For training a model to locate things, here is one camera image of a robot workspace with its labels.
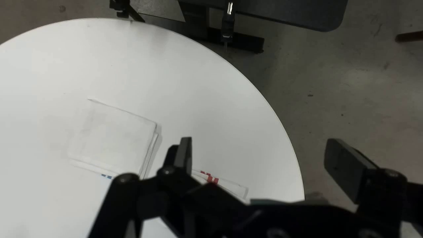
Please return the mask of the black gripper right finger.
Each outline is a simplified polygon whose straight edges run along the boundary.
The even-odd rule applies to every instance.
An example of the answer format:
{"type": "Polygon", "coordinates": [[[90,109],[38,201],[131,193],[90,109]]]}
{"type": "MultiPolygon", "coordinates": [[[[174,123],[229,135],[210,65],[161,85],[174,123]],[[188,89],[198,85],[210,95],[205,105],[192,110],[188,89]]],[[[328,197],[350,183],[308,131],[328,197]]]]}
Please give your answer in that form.
{"type": "Polygon", "coordinates": [[[378,169],[375,163],[341,139],[326,140],[324,167],[354,204],[358,202],[367,172],[378,169]]]}

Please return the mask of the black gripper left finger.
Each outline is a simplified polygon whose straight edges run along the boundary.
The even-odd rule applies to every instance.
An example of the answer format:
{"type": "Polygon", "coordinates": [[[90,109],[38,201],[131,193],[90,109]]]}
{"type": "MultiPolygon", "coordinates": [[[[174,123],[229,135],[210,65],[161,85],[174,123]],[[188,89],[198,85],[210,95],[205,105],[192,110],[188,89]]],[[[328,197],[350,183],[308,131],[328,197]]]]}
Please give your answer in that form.
{"type": "Polygon", "coordinates": [[[161,172],[168,175],[174,171],[182,171],[186,175],[192,173],[192,139],[182,138],[178,144],[169,147],[161,172]]]}

